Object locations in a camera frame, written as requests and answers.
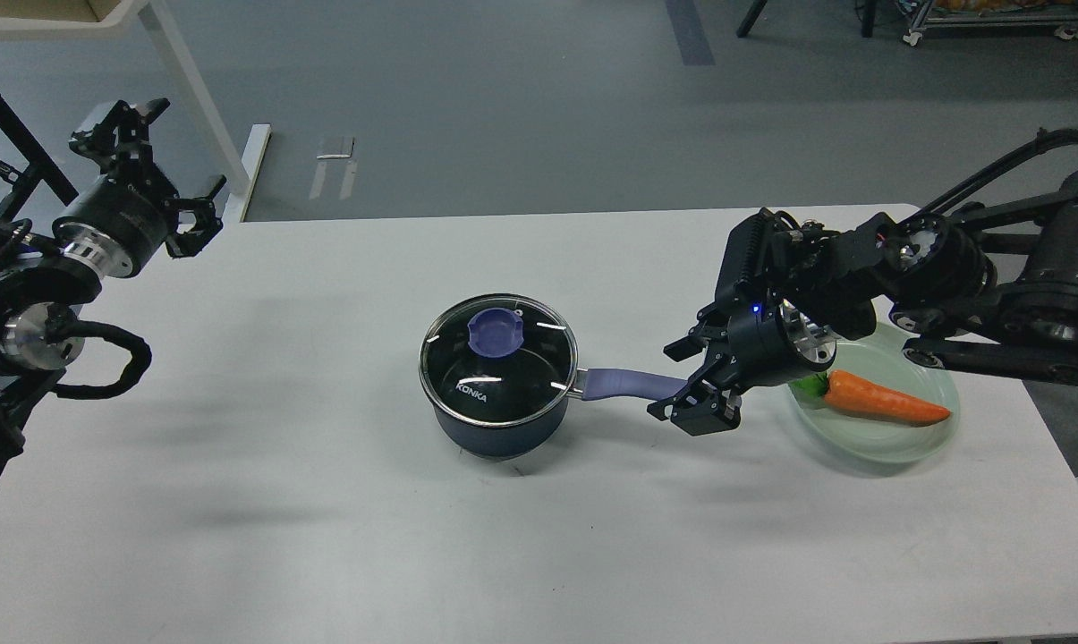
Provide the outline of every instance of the white table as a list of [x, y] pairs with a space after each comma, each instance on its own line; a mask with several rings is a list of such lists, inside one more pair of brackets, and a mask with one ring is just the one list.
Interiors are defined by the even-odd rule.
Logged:
[[[876, 209], [792, 208], [851, 228]], [[490, 464], [437, 427], [428, 325], [547, 301], [586, 367], [686, 375], [752, 211], [229, 225], [84, 317], [149, 339], [141, 385], [44, 400], [0, 482], [0, 642], [913, 642], [1078, 632], [1078, 484], [1018, 382], [955, 374], [913, 468], [830, 452], [785, 390], [689, 437], [571, 403]], [[123, 360], [91, 346], [68, 382]]]

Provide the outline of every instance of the purple lid knob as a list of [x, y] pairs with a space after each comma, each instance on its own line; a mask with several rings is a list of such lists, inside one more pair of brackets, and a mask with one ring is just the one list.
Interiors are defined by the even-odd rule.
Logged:
[[484, 358], [506, 358], [523, 346], [523, 318], [508, 309], [485, 309], [468, 323], [468, 346]]

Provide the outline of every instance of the purple pot handle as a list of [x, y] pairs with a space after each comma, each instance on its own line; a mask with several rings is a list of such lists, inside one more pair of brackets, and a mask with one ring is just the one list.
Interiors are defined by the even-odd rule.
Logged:
[[662, 400], [676, 395], [682, 386], [686, 386], [685, 380], [671, 379], [669, 375], [647, 374], [628, 369], [588, 369], [582, 399], [600, 400], [627, 395], [646, 400]]

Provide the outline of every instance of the pot lid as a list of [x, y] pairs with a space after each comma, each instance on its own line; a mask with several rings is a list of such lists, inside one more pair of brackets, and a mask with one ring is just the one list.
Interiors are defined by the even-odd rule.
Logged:
[[454, 419], [510, 427], [558, 405], [575, 382], [578, 358], [575, 335], [550, 306], [522, 296], [479, 296], [428, 329], [419, 379]]

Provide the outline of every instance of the gray floor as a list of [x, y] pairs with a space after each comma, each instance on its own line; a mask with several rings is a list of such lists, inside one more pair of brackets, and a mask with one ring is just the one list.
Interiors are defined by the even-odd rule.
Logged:
[[[1078, 125], [1078, 42], [912, 50], [902, 24], [858, 38], [848, 0], [772, 2], [747, 40], [733, 36], [747, 2], [699, 0], [714, 66], [681, 64], [664, 0], [169, 4], [237, 139], [273, 123], [255, 221], [918, 204], [1038, 126]], [[0, 42], [0, 88], [79, 187], [94, 168], [67, 135], [118, 97], [171, 95], [157, 159], [185, 192], [212, 172], [140, 26]], [[356, 138], [347, 198], [335, 167], [313, 194], [329, 136]], [[981, 198], [1051, 191], [1076, 168], [1077, 149], [1054, 152]], [[1078, 474], [1078, 392], [1029, 390]]]

